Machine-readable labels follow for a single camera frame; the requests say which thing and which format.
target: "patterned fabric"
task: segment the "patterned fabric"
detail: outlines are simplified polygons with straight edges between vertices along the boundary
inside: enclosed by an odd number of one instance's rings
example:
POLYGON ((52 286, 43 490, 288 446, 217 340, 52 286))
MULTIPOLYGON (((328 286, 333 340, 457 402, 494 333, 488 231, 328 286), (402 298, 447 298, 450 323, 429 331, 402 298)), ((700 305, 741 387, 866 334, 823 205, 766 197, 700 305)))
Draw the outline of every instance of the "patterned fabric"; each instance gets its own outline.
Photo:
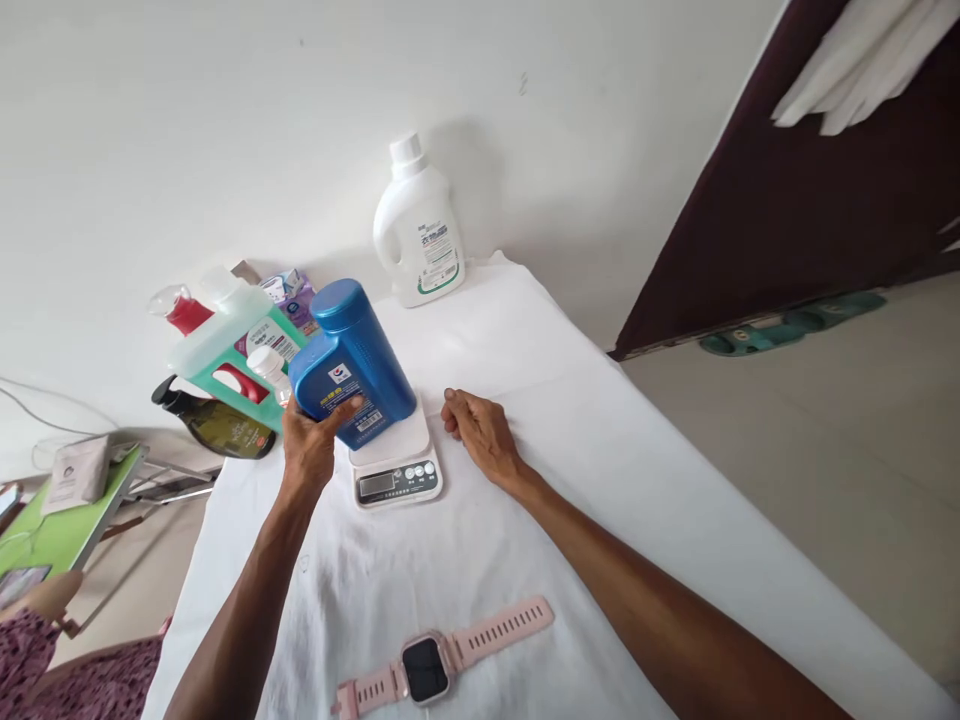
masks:
POLYGON ((123 645, 78 665, 42 690, 60 631, 22 610, 0 623, 0 718, 3 720, 137 720, 160 661, 160 636, 123 645))

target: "product box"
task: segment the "product box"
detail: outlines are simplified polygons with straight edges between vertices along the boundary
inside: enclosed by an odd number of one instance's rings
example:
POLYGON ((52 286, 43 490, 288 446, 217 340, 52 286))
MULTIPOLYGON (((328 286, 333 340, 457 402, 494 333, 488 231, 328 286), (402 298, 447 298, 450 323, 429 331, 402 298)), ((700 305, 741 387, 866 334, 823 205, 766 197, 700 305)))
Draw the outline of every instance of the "product box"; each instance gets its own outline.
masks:
POLYGON ((269 277, 260 283, 260 287, 267 291, 277 307, 304 335, 310 337, 320 330, 310 314, 310 301, 316 291, 299 270, 294 268, 269 277))

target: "pink watch strap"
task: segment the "pink watch strap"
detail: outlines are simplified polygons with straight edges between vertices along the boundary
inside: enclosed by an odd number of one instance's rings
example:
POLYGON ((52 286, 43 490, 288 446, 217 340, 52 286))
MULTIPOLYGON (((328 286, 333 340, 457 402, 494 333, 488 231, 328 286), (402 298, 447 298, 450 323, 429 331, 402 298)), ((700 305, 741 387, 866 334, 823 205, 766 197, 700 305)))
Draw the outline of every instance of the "pink watch strap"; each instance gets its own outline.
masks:
MULTIPOLYGON (((493 655, 515 642, 530 637, 553 622, 553 610, 540 595, 503 610, 489 620, 446 636, 454 670, 463 672, 478 660, 493 655)), ((340 720, 357 720, 361 715, 395 703, 410 694, 403 664, 396 660, 387 667, 337 688, 337 702, 330 713, 340 720)))
POLYGON ((408 694, 407 676, 397 660, 375 673, 341 683, 337 688, 337 702, 330 708, 330 713, 339 713, 340 720, 357 720, 361 715, 381 705, 395 703, 408 694))
POLYGON ((540 595, 502 610, 489 620, 447 636, 457 672, 488 655, 540 632, 553 622, 553 610, 540 595))

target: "floor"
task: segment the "floor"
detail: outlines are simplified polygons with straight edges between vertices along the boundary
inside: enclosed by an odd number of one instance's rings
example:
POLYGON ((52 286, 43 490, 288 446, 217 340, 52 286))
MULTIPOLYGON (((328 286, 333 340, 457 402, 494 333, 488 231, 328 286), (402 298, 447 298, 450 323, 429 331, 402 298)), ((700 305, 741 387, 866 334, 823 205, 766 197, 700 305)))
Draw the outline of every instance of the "floor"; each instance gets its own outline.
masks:
MULTIPOLYGON (((889 299, 775 352, 729 360, 694 343, 624 369, 960 700, 960 333, 945 331, 960 317, 960 274, 889 299)), ((156 632, 176 605, 204 506, 165 508, 102 544, 70 606, 89 627, 60 641, 55 664, 156 632)))
MULTIPOLYGON (((100 543, 68 606, 83 631, 72 640, 60 636, 52 665, 157 633, 177 606, 205 507, 205 497, 168 505, 100 543)), ((123 510, 117 520, 132 516, 123 510)))

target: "hand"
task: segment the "hand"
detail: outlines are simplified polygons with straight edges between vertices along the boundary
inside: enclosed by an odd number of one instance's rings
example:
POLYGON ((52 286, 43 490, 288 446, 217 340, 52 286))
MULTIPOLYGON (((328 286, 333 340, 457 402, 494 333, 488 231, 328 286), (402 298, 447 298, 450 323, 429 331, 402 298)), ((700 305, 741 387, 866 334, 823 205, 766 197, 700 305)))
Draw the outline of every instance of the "hand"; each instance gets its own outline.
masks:
POLYGON ((303 414, 295 397, 283 414, 283 454, 286 469, 280 493, 316 505, 333 477, 333 439, 337 430, 357 414, 364 403, 360 395, 337 405, 326 420, 315 422, 303 414))
POLYGON ((503 406, 464 390, 447 388, 440 411, 444 429, 463 444, 492 483, 510 494, 525 478, 539 477, 517 451, 503 406))

